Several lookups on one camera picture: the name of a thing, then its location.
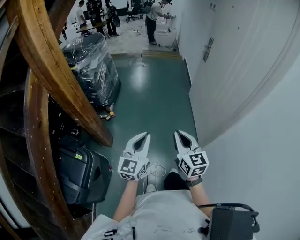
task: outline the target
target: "black backpack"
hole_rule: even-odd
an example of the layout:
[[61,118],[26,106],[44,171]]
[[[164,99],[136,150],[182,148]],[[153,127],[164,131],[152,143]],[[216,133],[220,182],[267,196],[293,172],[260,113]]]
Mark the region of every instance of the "black backpack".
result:
[[111,5],[107,12],[108,16],[112,18],[113,24],[116,26],[116,28],[120,27],[121,22],[118,17],[117,8],[114,5]]
[[132,14],[133,15],[138,15],[139,10],[141,10],[142,6],[141,6],[141,0],[135,1],[135,4],[133,6],[132,9]]
[[149,13],[151,11],[153,3],[155,3],[155,0],[148,0],[144,3],[143,8],[145,13]]

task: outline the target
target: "stair step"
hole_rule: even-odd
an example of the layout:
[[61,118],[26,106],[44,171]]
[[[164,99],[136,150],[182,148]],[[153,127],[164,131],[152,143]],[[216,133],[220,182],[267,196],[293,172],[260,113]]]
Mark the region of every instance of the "stair step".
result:
[[180,59],[182,57],[178,52],[169,52],[169,51],[152,51],[152,50],[143,50],[142,57],[163,57],[163,58],[173,58]]
[[0,129],[0,138],[4,156],[25,172],[34,176],[28,156],[26,139]]
[[8,86],[0,87],[0,97],[3,97],[7,94],[15,93],[15,92],[25,92],[25,81],[19,82],[16,84],[10,84]]
[[142,56],[141,53],[115,53],[115,54],[111,54],[112,58],[121,58],[121,57],[140,58],[141,56]]
[[23,92],[15,92],[0,98],[0,128],[25,137],[23,105]]
[[27,207],[31,208],[32,210],[34,210],[35,212],[37,212],[39,214],[39,216],[47,219],[48,221],[50,221],[51,223],[56,225],[56,222],[51,214],[51,212],[49,211],[49,209],[40,204],[38,201],[36,201],[35,199],[33,199],[32,197],[30,197],[27,193],[25,193],[20,187],[18,187],[17,185],[15,185],[15,188],[19,194],[19,196],[22,199],[22,202],[27,205]]
[[61,229],[52,224],[51,222],[47,221],[44,217],[38,215],[34,210],[30,207],[25,205],[26,210],[30,213],[30,216],[37,221],[40,225],[42,225],[43,231],[53,237],[53,239],[57,240],[65,240],[64,234],[62,233]]
[[6,164],[12,181],[34,200],[47,207],[36,179],[9,160],[6,161]]

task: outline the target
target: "wrist strap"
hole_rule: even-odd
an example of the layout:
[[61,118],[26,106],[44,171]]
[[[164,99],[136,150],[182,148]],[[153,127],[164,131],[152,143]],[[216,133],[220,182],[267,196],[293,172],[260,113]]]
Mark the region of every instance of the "wrist strap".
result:
[[202,182],[203,182],[203,180],[202,180],[201,176],[199,176],[199,178],[194,180],[194,181],[186,181],[188,187],[195,186],[195,185],[197,185],[199,183],[202,183]]

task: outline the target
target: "plastic wrap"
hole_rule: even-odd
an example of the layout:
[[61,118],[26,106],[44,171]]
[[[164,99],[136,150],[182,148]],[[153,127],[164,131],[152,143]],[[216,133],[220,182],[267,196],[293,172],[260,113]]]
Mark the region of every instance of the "plastic wrap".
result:
[[68,64],[93,107],[107,106],[119,76],[101,33],[82,35],[62,49]]

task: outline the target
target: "black suitcase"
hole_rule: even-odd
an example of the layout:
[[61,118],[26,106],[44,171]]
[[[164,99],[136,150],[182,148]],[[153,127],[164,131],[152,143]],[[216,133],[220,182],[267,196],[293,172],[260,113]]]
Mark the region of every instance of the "black suitcase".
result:
[[104,200],[111,179],[108,159],[84,147],[59,148],[57,172],[68,204],[98,203]]

